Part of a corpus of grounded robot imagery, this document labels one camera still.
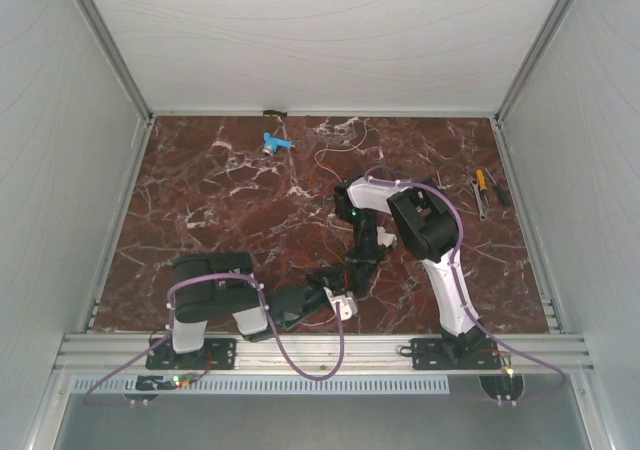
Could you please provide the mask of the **blue connector plug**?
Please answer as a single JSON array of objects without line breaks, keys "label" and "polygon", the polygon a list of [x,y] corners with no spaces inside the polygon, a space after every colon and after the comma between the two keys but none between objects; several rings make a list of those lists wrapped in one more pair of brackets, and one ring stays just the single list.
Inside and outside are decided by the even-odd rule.
[{"label": "blue connector plug", "polygon": [[263,153],[268,156],[273,156],[281,148],[290,150],[294,147],[294,143],[290,140],[284,140],[271,135],[268,132],[263,134]]}]

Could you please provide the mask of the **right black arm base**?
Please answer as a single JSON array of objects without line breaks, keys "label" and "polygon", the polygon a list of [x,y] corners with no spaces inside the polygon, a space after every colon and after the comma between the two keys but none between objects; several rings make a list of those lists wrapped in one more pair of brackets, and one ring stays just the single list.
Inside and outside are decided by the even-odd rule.
[{"label": "right black arm base", "polygon": [[402,350],[411,360],[413,370],[478,370],[493,371],[503,360],[495,343],[481,339],[471,346],[445,342],[441,338],[414,338]]}]

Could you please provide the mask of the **black handled screwdriver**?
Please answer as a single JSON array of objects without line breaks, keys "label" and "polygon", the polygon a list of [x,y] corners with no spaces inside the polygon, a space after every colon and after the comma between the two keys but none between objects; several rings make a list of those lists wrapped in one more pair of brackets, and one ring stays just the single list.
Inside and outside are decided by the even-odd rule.
[{"label": "black handled screwdriver", "polygon": [[512,206],[512,201],[511,198],[509,196],[509,193],[499,184],[495,184],[494,188],[496,189],[496,192],[500,198],[500,201],[506,206],[506,207],[511,207]]}]

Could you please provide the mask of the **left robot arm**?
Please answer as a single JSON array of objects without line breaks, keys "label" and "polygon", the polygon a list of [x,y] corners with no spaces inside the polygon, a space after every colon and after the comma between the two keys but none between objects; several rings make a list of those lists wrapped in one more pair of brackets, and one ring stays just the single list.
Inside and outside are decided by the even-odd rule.
[{"label": "left robot arm", "polygon": [[290,330],[316,311],[329,307],[339,321],[354,317],[357,304],[344,286],[344,270],[327,267],[306,276],[306,283],[287,283],[270,295],[259,295],[250,255],[246,252],[203,253],[173,264],[170,312],[170,356],[184,368],[205,356],[210,321],[231,316],[241,336],[260,341],[272,336],[271,325]]}]

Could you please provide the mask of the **aluminium front rail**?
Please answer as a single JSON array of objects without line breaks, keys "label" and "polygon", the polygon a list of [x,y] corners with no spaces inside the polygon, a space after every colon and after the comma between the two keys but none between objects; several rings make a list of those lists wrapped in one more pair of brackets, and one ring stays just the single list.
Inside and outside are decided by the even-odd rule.
[{"label": "aluminium front rail", "polygon": [[[347,335],[340,372],[356,374],[408,374],[411,360],[399,354],[411,335]],[[591,373],[594,365],[586,342],[575,334],[502,335],[517,350],[552,364],[566,373]],[[82,374],[105,374],[148,347],[143,333],[68,334],[63,337],[54,361],[56,370]],[[293,334],[281,337],[296,365],[308,373],[328,371],[339,356],[336,335]],[[290,374],[275,340],[250,343],[237,340],[235,370],[240,374]]]}]

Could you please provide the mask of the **yellow handled screwdriver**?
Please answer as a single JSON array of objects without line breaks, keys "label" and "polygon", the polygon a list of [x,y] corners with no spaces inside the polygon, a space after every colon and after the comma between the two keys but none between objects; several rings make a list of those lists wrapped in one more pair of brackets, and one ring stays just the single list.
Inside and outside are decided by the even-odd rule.
[{"label": "yellow handled screwdriver", "polygon": [[476,175],[476,180],[478,182],[479,189],[481,191],[486,191],[487,190],[487,184],[486,184],[486,179],[485,179],[483,171],[478,169],[476,171],[475,175]]}]

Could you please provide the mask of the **black yellow edge clip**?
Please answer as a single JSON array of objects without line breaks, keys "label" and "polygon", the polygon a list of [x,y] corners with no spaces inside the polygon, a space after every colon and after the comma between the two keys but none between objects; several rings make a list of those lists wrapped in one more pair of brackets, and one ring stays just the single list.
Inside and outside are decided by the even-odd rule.
[{"label": "black yellow edge clip", "polygon": [[287,117],[287,112],[278,110],[264,110],[262,112],[264,117]]}]

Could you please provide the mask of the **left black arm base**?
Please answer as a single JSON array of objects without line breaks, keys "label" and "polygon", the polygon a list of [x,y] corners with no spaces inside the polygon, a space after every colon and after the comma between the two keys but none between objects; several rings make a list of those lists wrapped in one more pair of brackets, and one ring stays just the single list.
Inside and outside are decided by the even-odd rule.
[{"label": "left black arm base", "polygon": [[147,355],[148,370],[233,370],[236,344],[233,338],[206,338],[201,349],[178,354],[170,340],[158,345],[160,339],[152,339],[155,348]]}]

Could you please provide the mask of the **silver wrench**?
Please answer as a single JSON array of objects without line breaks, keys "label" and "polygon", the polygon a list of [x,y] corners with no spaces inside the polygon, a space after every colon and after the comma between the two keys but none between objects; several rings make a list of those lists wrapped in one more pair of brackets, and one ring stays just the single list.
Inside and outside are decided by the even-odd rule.
[{"label": "silver wrench", "polygon": [[479,182],[476,179],[472,179],[471,185],[472,185],[472,188],[473,188],[473,191],[474,191],[476,205],[477,205],[477,208],[478,208],[479,220],[480,221],[486,221],[487,215],[486,215],[485,209],[484,209],[484,203],[483,203],[483,200],[482,200],[482,195],[481,195]]}]

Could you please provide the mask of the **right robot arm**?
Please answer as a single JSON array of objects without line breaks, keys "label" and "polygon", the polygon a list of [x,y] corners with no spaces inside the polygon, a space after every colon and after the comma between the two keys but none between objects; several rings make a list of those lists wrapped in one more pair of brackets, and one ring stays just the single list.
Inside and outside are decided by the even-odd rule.
[{"label": "right robot arm", "polygon": [[457,368],[474,360],[486,334],[463,276],[463,225],[433,181],[360,176],[334,187],[334,204],[336,216],[353,227],[354,247],[345,257],[346,289],[364,289],[386,253],[401,242],[422,264],[431,282],[443,358]]}]

